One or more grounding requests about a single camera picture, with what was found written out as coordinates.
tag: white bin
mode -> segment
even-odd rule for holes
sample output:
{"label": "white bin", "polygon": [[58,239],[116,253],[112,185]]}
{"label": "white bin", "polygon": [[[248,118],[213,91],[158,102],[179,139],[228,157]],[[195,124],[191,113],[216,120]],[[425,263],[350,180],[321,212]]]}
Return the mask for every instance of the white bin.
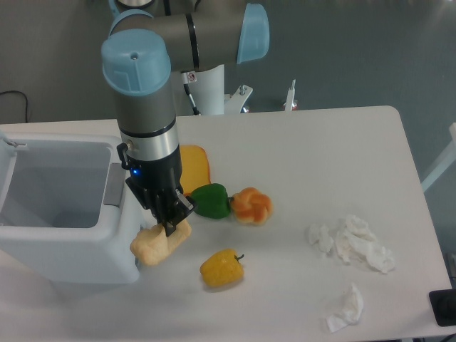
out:
{"label": "white bin", "polygon": [[130,243],[143,224],[115,147],[89,135],[9,134],[0,141],[0,249],[53,281],[139,277]]}

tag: yellow bell pepper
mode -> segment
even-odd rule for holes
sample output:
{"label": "yellow bell pepper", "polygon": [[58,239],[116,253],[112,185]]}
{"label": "yellow bell pepper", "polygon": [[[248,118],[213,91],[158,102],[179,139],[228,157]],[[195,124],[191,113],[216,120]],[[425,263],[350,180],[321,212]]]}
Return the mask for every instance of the yellow bell pepper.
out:
{"label": "yellow bell pepper", "polygon": [[210,287],[223,286],[241,279],[244,269],[239,260],[243,257],[244,255],[238,257],[233,249],[215,253],[199,268],[202,279]]}

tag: white table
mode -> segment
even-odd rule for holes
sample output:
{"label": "white table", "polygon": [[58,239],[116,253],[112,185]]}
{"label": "white table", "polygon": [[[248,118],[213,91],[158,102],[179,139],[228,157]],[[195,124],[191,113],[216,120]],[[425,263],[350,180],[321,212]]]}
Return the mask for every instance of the white table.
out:
{"label": "white table", "polygon": [[[208,154],[213,182],[255,186],[276,211],[264,227],[192,215],[192,236],[127,286],[50,284],[0,254],[0,340],[367,341],[445,335],[428,292],[450,288],[405,133],[390,107],[178,118],[182,144]],[[3,125],[5,132],[118,135],[114,120]],[[313,222],[366,219],[395,253],[388,275],[342,264],[309,246]],[[207,290],[212,253],[246,254],[242,283]],[[354,281],[365,301],[357,326],[330,334]]]}

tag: gray floor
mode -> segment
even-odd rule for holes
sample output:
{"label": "gray floor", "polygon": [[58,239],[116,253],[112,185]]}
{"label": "gray floor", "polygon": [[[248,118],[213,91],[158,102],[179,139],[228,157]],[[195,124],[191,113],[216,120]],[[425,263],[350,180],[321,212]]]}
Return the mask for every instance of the gray floor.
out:
{"label": "gray floor", "polygon": [[[295,78],[300,109],[396,107],[421,176],[456,122],[456,1],[255,2],[270,52],[227,66],[227,92],[246,83],[252,111],[280,110]],[[114,118],[100,68],[111,21],[107,1],[0,0],[0,91],[27,93],[34,122]],[[0,123],[23,120],[22,99],[1,96]],[[443,252],[456,250],[455,175],[426,194]]]}

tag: tissue paper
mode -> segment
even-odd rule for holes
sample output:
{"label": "tissue paper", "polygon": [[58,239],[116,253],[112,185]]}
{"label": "tissue paper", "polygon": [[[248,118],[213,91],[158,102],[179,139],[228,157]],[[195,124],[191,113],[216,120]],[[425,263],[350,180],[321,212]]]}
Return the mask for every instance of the tissue paper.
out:
{"label": "tissue paper", "polygon": [[336,245],[336,251],[339,258],[341,258],[343,262],[350,264],[351,246],[342,229],[337,232],[334,244]]}
{"label": "tissue paper", "polygon": [[343,308],[333,315],[326,318],[329,331],[335,333],[348,325],[359,322],[363,313],[364,301],[358,287],[351,283],[348,293],[344,297]]}
{"label": "tissue paper", "polygon": [[311,224],[308,238],[309,244],[318,242],[319,249],[325,253],[329,253],[334,244],[333,238],[329,236],[329,229],[324,224]]}
{"label": "tissue paper", "polygon": [[392,251],[382,246],[367,222],[355,215],[346,217],[344,227],[336,234],[335,245],[337,255],[347,264],[351,257],[358,257],[384,274],[395,267]]}
{"label": "tissue paper", "polygon": [[378,241],[374,233],[369,229],[369,224],[355,215],[347,215],[345,218],[346,229],[353,235],[368,241]]}

